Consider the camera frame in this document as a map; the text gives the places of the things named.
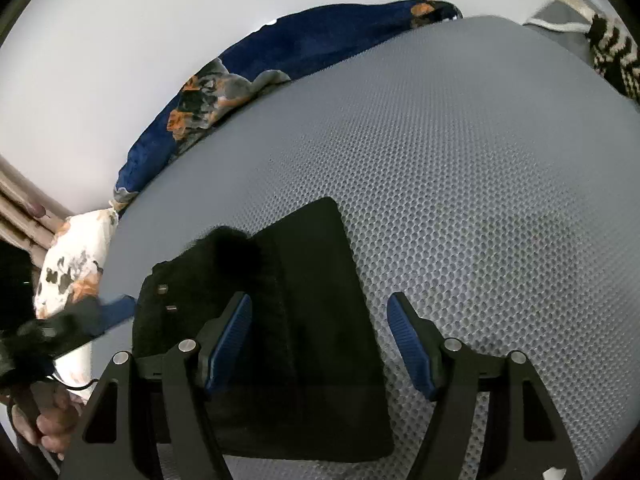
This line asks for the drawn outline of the person's left hand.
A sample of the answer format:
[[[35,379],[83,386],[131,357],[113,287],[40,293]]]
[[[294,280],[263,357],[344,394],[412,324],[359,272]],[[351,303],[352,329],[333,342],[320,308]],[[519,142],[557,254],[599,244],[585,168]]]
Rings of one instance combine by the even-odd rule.
[[[57,382],[37,382],[32,385],[32,395],[39,416],[35,422],[30,422],[24,412],[14,405],[10,411],[14,429],[30,445],[41,445],[62,460],[70,447],[85,401]]]

